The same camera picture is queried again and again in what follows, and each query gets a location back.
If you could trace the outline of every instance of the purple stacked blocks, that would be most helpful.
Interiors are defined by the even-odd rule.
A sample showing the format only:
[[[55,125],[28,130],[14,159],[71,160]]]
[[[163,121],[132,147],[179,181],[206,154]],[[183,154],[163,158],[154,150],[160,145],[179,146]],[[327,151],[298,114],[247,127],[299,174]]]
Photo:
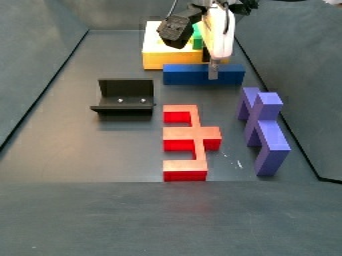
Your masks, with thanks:
[[[290,153],[290,146],[277,123],[283,103],[277,93],[246,87],[238,105],[238,119],[247,120],[245,139],[249,147],[262,147],[254,168],[258,176],[273,176]]]

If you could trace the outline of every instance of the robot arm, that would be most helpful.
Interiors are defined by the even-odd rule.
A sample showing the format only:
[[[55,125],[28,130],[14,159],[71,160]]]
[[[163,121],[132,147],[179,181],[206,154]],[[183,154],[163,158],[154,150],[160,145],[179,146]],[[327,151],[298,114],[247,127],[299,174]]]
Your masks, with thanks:
[[[189,9],[171,15],[162,21],[158,28],[159,36],[170,47],[182,49],[194,33],[193,24],[202,21],[199,31],[210,53],[209,79],[218,79],[221,60],[233,53],[235,17],[234,13],[249,15],[258,8],[255,0],[197,0]]]

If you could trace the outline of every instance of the building block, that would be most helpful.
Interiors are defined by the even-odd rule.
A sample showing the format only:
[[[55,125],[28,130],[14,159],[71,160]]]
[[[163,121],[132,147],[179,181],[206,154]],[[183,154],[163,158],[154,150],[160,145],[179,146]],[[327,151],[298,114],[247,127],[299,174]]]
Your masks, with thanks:
[[[222,64],[218,79],[209,80],[207,64],[166,64],[163,83],[164,85],[241,85],[245,72],[241,64]]]
[[[277,123],[283,103],[277,93],[243,88],[237,117],[246,120],[245,140],[249,147],[262,147],[254,169],[258,176],[273,176],[291,148]]]
[[[219,127],[202,127],[197,105],[164,105],[164,123],[187,123],[189,127],[163,128],[164,151],[191,151],[191,160],[163,161],[164,181],[206,181],[206,150],[219,150]]]
[[[198,46],[198,34],[191,37],[183,49],[164,45],[156,32],[160,21],[148,21],[146,25],[143,42],[143,67],[144,69],[163,69],[163,64],[197,64],[202,62],[202,47]]]
[[[199,32],[199,28],[198,28],[198,24],[193,25],[194,28],[194,34],[190,40],[193,40],[193,49],[194,50],[202,50],[203,48],[203,39],[201,36],[201,32]]]

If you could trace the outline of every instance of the gray wall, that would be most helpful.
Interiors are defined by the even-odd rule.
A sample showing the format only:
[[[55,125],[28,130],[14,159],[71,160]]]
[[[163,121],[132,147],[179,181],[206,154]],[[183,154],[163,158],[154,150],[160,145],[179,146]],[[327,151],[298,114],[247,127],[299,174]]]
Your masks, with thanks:
[[[237,38],[319,176],[342,180],[342,9],[263,1]]]
[[[174,0],[60,0],[91,29],[144,29],[147,20],[160,20]],[[190,0],[179,0],[175,12]]]
[[[0,1],[0,146],[87,27],[55,0]]]

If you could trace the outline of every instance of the green block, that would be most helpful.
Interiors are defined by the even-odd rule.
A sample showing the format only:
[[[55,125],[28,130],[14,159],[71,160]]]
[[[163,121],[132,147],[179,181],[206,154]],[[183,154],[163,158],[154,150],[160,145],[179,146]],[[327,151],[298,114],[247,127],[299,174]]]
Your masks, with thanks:
[[[194,40],[194,43],[193,43],[193,50],[202,50],[202,48],[203,48],[203,40],[202,40],[201,32],[199,32],[199,29],[198,29],[198,25],[194,24],[194,25],[193,25],[193,28],[194,28],[194,34],[193,34],[193,40]]]

